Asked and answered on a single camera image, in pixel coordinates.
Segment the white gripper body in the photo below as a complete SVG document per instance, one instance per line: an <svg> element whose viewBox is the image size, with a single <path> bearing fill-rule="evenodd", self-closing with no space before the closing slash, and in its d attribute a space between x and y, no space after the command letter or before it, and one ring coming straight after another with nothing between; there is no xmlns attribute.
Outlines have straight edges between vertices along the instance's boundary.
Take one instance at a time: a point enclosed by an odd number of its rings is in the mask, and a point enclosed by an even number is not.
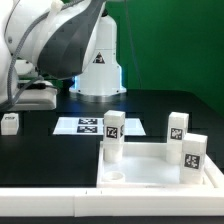
<svg viewBox="0 0 224 224"><path fill-rule="evenodd" d="M58 90L48 81L36 81L22 92L10 111L53 110Z"/></svg>

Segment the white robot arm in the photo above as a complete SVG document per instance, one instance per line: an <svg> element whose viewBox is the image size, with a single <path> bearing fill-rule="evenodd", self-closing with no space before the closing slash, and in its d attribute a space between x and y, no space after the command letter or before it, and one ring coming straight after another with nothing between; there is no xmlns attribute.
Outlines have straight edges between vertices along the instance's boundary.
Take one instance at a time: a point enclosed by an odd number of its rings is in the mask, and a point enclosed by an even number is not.
<svg viewBox="0 0 224 224"><path fill-rule="evenodd" d="M0 0L0 111L52 110L56 88L40 75L21 80L18 60L91 102L126 93L116 60L117 25L107 0Z"/></svg>

